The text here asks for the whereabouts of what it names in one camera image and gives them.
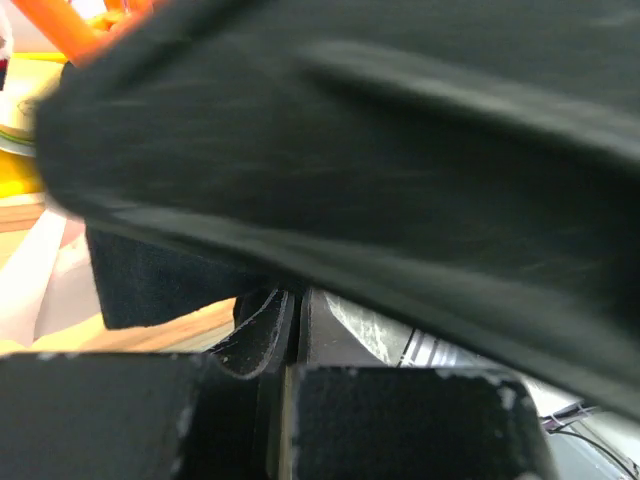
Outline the black sock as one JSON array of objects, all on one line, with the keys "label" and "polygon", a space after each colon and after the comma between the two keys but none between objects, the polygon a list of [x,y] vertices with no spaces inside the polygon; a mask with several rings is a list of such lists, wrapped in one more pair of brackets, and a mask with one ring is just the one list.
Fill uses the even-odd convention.
[{"label": "black sock", "polygon": [[88,222],[639,416],[635,1],[179,1],[44,99]]}]

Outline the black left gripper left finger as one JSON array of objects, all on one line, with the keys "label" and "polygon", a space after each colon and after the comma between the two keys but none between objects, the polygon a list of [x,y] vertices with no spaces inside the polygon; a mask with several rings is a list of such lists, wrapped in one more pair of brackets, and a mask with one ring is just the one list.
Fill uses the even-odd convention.
[{"label": "black left gripper left finger", "polygon": [[251,296],[203,353],[11,354],[5,479],[274,479],[295,299]]}]

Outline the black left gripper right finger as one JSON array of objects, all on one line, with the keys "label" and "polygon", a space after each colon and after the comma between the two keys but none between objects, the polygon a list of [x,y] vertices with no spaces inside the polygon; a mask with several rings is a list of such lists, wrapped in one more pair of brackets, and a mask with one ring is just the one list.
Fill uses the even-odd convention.
[{"label": "black left gripper right finger", "polygon": [[532,399],[495,368],[390,367],[306,295],[289,386],[293,479],[551,479]]}]

